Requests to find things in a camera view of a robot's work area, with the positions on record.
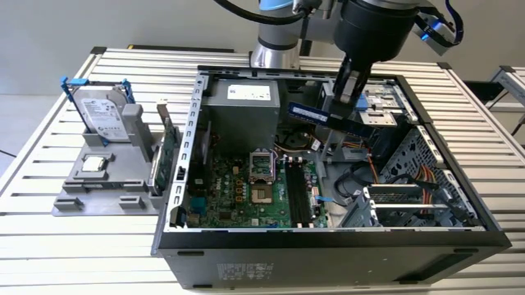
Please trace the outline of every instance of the slotted metal table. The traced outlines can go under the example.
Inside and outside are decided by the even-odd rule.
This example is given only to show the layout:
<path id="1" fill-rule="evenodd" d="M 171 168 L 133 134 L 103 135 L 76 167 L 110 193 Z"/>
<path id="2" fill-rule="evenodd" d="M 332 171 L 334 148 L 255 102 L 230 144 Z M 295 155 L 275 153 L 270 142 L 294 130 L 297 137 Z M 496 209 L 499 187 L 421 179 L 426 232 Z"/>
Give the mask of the slotted metal table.
<path id="1" fill-rule="evenodd" d="M 162 128 L 158 98 L 169 99 L 173 121 L 183 128 L 197 65 L 249 66 L 247 54 L 107 49 L 88 56 L 75 77 L 127 78 L 150 128 Z M 333 58 L 301 61 L 308 70 L 337 71 L 338 66 Z M 524 149 L 453 70 L 436 63 L 392 61 L 377 64 L 373 73 L 406 77 L 513 247 L 432 286 L 219 292 L 525 294 Z M 83 145 L 82 131 L 80 117 L 62 95 L 0 179 L 0 293 L 182 292 L 165 260 L 150 257 L 155 216 L 50 215 Z"/>
<path id="2" fill-rule="evenodd" d="M 499 82 L 525 106 L 525 68 L 500 66 L 491 82 Z"/>

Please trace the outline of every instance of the gray floor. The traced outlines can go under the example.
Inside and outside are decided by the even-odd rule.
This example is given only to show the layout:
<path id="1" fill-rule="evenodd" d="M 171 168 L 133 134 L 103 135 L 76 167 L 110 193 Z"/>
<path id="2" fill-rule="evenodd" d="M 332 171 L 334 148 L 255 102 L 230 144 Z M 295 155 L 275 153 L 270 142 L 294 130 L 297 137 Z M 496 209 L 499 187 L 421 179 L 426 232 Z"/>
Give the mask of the gray floor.
<path id="1" fill-rule="evenodd" d="M 0 149 L 18 154 L 46 117 L 56 96 L 0 95 Z M 0 153 L 0 176 L 14 158 Z"/>

